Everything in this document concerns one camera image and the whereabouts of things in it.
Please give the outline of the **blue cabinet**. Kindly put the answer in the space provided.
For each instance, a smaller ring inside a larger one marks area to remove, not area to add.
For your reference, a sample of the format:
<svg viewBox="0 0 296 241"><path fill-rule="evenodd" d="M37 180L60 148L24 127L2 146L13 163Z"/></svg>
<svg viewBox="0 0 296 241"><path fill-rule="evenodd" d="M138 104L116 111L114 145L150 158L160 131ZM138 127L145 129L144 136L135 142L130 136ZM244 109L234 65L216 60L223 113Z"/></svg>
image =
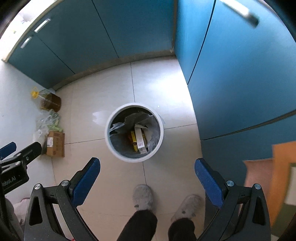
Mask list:
<svg viewBox="0 0 296 241"><path fill-rule="evenodd" d="M206 161L295 140L295 1L1 1L1 58L46 88L133 60L176 56Z"/></svg>

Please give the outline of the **left grey slipper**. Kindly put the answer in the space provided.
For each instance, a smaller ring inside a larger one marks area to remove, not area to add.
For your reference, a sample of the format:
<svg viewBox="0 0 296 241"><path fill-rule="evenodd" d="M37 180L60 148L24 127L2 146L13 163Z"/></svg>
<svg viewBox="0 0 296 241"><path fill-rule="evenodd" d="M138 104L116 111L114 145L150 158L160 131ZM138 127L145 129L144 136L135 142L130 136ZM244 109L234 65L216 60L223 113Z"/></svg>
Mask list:
<svg viewBox="0 0 296 241"><path fill-rule="evenodd" d="M149 186L137 185L133 190L132 200L137 211L154 211L154 196Z"/></svg>

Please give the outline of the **cooking oil bottle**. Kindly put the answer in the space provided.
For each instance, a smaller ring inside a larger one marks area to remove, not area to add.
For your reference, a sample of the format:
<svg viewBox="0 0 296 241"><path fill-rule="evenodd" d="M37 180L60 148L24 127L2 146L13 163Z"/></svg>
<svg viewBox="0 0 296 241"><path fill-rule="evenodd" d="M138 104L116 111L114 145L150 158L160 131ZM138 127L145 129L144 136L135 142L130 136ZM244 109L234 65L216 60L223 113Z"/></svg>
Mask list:
<svg viewBox="0 0 296 241"><path fill-rule="evenodd" d="M39 91L34 87L31 91L31 97L42 110L53 110L57 113L61 108L61 98L47 89Z"/></svg>

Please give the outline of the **brown cardboard box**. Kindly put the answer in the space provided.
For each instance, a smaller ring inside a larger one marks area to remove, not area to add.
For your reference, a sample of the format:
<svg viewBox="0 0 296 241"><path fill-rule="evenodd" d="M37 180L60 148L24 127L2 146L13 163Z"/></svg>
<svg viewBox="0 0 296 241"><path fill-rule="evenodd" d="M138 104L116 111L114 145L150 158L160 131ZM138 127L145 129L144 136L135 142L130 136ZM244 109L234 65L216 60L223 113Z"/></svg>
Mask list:
<svg viewBox="0 0 296 241"><path fill-rule="evenodd" d="M47 137L46 155L53 158L65 157L65 134L62 132L50 131Z"/></svg>

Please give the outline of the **right grey slipper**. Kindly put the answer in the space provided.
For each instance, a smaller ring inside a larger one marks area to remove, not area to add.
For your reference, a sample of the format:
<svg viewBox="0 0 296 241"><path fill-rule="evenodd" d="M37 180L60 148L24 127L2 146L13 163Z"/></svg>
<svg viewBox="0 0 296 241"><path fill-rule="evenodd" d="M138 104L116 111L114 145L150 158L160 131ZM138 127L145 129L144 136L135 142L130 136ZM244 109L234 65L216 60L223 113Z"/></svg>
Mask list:
<svg viewBox="0 0 296 241"><path fill-rule="evenodd" d="M183 218L191 220L196 216L202 205L203 199L199 195L192 194L187 196L171 218L171 223Z"/></svg>

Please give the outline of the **yellow box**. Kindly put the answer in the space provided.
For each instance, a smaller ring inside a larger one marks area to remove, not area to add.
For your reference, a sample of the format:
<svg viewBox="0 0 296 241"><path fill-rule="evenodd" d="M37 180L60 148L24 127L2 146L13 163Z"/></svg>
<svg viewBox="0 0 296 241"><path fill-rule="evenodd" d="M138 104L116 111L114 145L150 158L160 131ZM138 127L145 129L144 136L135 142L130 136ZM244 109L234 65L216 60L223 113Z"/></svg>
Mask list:
<svg viewBox="0 0 296 241"><path fill-rule="evenodd" d="M131 131L130 132L130 135L131 135L131 138L132 138L132 144L133 144L134 151L137 152L138 151L138 148L137 148L137 139L135 137L134 131Z"/></svg>

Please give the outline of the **grey slipper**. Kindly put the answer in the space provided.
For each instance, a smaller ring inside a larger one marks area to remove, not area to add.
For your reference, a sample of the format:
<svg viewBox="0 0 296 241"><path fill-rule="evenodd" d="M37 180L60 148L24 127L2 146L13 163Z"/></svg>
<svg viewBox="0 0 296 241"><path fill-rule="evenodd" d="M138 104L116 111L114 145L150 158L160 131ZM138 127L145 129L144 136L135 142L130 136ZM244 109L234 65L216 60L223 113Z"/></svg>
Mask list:
<svg viewBox="0 0 296 241"><path fill-rule="evenodd" d="M137 185L133 190L132 200L137 211L154 211L154 196L149 186Z"/></svg>
<svg viewBox="0 0 296 241"><path fill-rule="evenodd" d="M191 220L196 216L202 205L203 199L199 195L192 194L187 196L171 218L171 223L183 218Z"/></svg>

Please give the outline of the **clear plastic bags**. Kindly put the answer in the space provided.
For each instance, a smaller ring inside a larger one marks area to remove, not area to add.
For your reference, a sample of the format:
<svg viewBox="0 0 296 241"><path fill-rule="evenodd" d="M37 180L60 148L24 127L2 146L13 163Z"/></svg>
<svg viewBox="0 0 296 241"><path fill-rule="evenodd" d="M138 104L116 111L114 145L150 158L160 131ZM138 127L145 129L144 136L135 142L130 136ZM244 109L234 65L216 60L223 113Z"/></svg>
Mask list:
<svg viewBox="0 0 296 241"><path fill-rule="evenodd" d="M33 142L44 144L49 132L63 132L60 127L60 116L53 109L42 110L36 117L36 130L33 133Z"/></svg>

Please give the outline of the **long white carton box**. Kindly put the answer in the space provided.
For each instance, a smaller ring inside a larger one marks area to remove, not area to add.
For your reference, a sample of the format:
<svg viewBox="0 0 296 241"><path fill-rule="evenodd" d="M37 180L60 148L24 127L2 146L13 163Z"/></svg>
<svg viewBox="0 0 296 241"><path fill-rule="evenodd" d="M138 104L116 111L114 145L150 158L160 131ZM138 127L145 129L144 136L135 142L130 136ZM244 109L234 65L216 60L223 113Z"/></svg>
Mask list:
<svg viewBox="0 0 296 241"><path fill-rule="evenodd" d="M140 154L146 154L148 152L147 148L147 140L144 134L143 128L140 125L135 125L134 127L134 133L135 138L137 141L137 149Z"/></svg>

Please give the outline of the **white round trash bin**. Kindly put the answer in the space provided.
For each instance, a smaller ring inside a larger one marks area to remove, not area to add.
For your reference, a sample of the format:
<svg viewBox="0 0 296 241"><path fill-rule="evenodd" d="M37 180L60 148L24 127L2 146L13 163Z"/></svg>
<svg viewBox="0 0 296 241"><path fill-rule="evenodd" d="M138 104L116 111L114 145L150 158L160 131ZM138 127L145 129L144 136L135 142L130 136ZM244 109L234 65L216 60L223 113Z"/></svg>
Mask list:
<svg viewBox="0 0 296 241"><path fill-rule="evenodd" d="M105 140L110 151L120 160L139 163L150 159L162 145L162 118L140 103L128 103L109 117Z"/></svg>

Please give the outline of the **left black trouser leg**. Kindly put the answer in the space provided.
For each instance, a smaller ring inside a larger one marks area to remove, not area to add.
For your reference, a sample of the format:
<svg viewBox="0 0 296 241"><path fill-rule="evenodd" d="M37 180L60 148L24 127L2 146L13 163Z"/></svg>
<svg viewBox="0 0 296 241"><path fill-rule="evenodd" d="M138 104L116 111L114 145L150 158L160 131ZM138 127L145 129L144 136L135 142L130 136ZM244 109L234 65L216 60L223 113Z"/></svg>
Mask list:
<svg viewBox="0 0 296 241"><path fill-rule="evenodd" d="M150 210L139 210L129 219L117 241L151 241L158 219Z"/></svg>

